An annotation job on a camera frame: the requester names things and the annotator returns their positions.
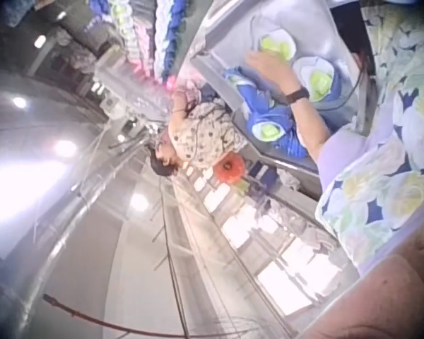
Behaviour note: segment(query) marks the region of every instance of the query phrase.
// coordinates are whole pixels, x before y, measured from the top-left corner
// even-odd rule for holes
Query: floral blouse
[[[316,210],[357,267],[424,204],[424,18],[391,5],[364,8],[363,17],[393,129],[332,180]]]

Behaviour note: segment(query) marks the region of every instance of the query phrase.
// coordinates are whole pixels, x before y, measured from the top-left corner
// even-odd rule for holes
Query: fluorescent light
[[[190,166],[189,168],[187,168],[187,172],[185,173],[188,177],[190,177],[193,173],[193,167]]]
[[[44,43],[45,43],[45,35],[40,35],[39,37],[37,37],[35,41],[35,47],[41,48]]]
[[[206,180],[203,177],[199,177],[193,184],[195,191],[199,192],[206,186]]]
[[[137,212],[143,212],[148,208],[149,202],[143,194],[135,193],[130,200],[130,206]]]
[[[248,231],[241,227],[237,218],[234,216],[226,220],[221,227],[221,231],[236,249],[241,247],[249,239]]]
[[[13,103],[15,106],[19,108],[26,108],[27,107],[27,100],[25,100],[23,97],[15,97],[13,98]]]
[[[62,162],[10,164],[0,168],[0,222],[44,196],[66,170]]]
[[[204,198],[204,205],[212,213],[225,199],[231,188],[227,184],[221,184],[216,191],[210,191]]]
[[[66,12],[65,11],[59,12],[59,14],[57,16],[57,21],[60,21],[65,16],[66,16]]]
[[[213,176],[213,168],[209,167],[203,171],[204,179],[209,180]]]
[[[69,140],[60,140],[55,144],[55,152],[60,157],[73,157],[76,154],[77,145]]]
[[[98,88],[100,87],[100,83],[94,83],[93,86],[91,87],[91,92],[95,92],[96,90],[98,90]]]
[[[98,90],[98,95],[101,95],[104,92],[104,89],[105,89],[105,85],[100,86]]]

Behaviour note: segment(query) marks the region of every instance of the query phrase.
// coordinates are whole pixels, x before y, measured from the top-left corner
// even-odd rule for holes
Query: hand
[[[278,85],[286,95],[302,87],[292,68],[276,53],[250,52],[246,62],[265,79]]]
[[[173,101],[173,112],[187,108],[187,96],[183,90],[174,91],[171,98]]]

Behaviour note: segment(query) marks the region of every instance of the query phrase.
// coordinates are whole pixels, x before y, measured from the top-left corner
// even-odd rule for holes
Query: ceiling light
[[[65,11],[59,12],[59,14],[57,16],[57,21],[60,21],[65,16],[66,16],[66,12]]]
[[[91,87],[91,92],[95,92],[100,87],[100,83],[94,83]]]
[[[55,145],[55,152],[60,157],[73,157],[76,151],[77,145],[69,140],[60,140]]]
[[[98,95],[101,95],[104,92],[104,89],[105,89],[105,85],[100,86],[98,90]]]
[[[0,168],[0,222],[28,209],[65,173],[62,162],[10,164]]]
[[[143,212],[148,208],[149,202],[143,194],[135,193],[130,200],[130,206],[137,212]]]
[[[15,106],[19,108],[26,108],[27,107],[27,100],[25,100],[23,97],[15,97],[13,98],[13,103]]]
[[[45,43],[45,35],[40,35],[39,37],[37,37],[35,41],[35,47],[41,48],[44,43]]]

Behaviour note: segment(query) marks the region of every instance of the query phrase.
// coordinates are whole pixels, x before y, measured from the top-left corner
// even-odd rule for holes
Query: red hose
[[[125,333],[133,333],[133,334],[139,334],[139,335],[145,335],[147,337],[159,337],[159,338],[185,338],[185,335],[182,334],[169,334],[169,333],[156,333],[156,332],[148,332],[148,331],[141,331],[136,330],[133,328],[127,328],[123,326],[118,326],[113,323],[108,323],[106,321],[99,320],[97,318],[93,318],[92,316],[89,316],[87,314],[83,314],[79,311],[76,311],[75,309],[72,309],[71,307],[68,307],[55,298],[44,294],[42,296],[43,300],[45,302],[48,302],[53,307],[58,307],[59,309],[62,309],[65,312],[70,313],[72,316],[77,316],[78,318],[84,319],[86,321],[89,321],[91,323],[95,323],[96,325],[104,326],[107,328],[113,328],[114,330],[123,331]],[[250,328],[247,330],[242,331],[235,331],[235,332],[229,332],[229,333],[217,333],[217,334],[191,334],[190,338],[216,338],[216,337],[225,337],[227,335],[234,335],[234,334],[243,334],[251,331],[259,330],[258,328]]]

